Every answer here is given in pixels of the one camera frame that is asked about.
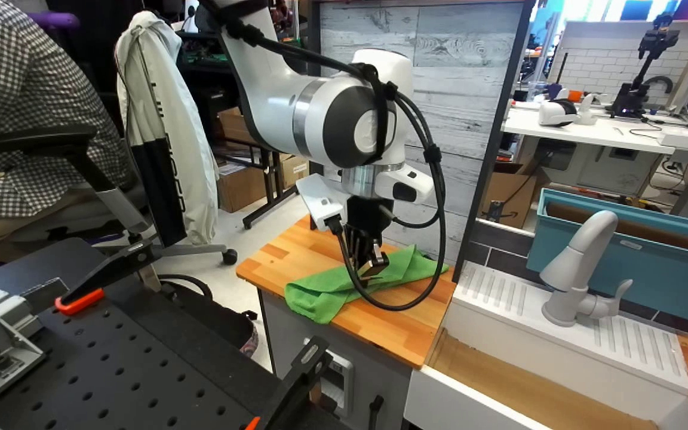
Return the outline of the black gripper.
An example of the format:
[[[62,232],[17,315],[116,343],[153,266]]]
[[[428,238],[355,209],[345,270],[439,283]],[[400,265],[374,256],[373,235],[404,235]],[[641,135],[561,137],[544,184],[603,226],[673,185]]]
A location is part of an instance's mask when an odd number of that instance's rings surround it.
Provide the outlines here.
[[[367,263],[366,241],[360,233],[371,235],[373,270],[385,270],[390,265],[380,235],[391,222],[391,208],[394,202],[386,198],[351,195],[347,200],[347,226],[354,233],[348,235],[348,256],[355,270],[363,270]]]

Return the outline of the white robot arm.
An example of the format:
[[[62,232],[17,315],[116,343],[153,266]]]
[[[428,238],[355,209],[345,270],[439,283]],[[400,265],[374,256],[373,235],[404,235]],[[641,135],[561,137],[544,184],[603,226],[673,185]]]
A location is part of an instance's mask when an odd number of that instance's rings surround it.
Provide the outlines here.
[[[340,62],[281,42],[262,0],[198,0],[196,20],[226,53],[251,135],[341,175],[347,202],[320,222],[341,238],[347,263],[358,275],[386,266],[382,232],[394,200],[433,188],[406,164],[411,59],[358,49]]]

